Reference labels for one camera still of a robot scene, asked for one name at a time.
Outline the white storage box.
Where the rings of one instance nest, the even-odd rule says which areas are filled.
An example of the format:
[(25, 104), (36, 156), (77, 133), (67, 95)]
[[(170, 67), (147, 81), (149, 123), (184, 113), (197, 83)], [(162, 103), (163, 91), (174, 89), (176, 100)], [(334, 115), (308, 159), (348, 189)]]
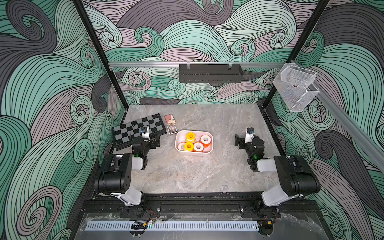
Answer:
[(188, 156), (206, 156), (214, 149), (214, 137), (209, 132), (182, 130), (176, 135), (175, 149)]

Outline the yellow tape roll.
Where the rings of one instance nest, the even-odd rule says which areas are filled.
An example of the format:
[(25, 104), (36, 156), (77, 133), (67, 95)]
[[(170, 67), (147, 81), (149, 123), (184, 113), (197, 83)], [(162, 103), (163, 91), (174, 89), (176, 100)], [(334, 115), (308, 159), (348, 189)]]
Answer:
[(192, 142), (184, 143), (184, 151), (192, 152), (194, 150), (194, 144)]
[(186, 141), (187, 141), (187, 142), (195, 143), (195, 141), (196, 141), (196, 135), (195, 135), (195, 133), (193, 133), (193, 132), (189, 132), (189, 133), (187, 133), (187, 135), (186, 135)]

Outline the orange tape roll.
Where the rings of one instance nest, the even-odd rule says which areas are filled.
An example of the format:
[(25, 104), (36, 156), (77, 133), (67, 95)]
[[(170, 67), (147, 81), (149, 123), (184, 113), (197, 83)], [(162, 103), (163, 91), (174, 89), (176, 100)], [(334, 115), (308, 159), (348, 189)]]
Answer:
[(178, 150), (179, 151), (184, 151), (184, 148), (185, 148), (185, 143), (179, 143)]
[(193, 151), (197, 153), (202, 153), (204, 151), (204, 145), (200, 142), (194, 143)]
[(200, 138), (200, 142), (204, 146), (204, 148), (208, 148), (212, 143), (212, 138), (209, 135), (203, 135)]

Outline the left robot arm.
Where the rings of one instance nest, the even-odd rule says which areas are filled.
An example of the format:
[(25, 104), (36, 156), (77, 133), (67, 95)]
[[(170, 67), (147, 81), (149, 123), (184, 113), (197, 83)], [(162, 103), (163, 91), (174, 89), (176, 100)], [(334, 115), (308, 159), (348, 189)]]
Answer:
[(148, 152), (160, 146), (160, 136), (152, 139), (137, 137), (133, 140), (131, 152), (107, 155), (95, 179), (95, 191), (103, 196), (115, 197), (127, 207), (142, 205), (144, 194), (131, 184), (132, 171), (145, 170)]

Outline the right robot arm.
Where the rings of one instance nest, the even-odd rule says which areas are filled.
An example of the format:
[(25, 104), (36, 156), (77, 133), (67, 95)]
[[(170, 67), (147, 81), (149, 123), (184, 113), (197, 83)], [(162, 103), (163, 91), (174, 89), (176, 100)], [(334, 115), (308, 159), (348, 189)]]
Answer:
[(235, 135), (235, 146), (245, 150), (250, 169), (256, 173), (276, 173), (279, 183), (261, 193), (264, 206), (277, 207), (299, 197), (318, 193), (321, 184), (302, 156), (264, 157), (264, 141), (253, 133)]

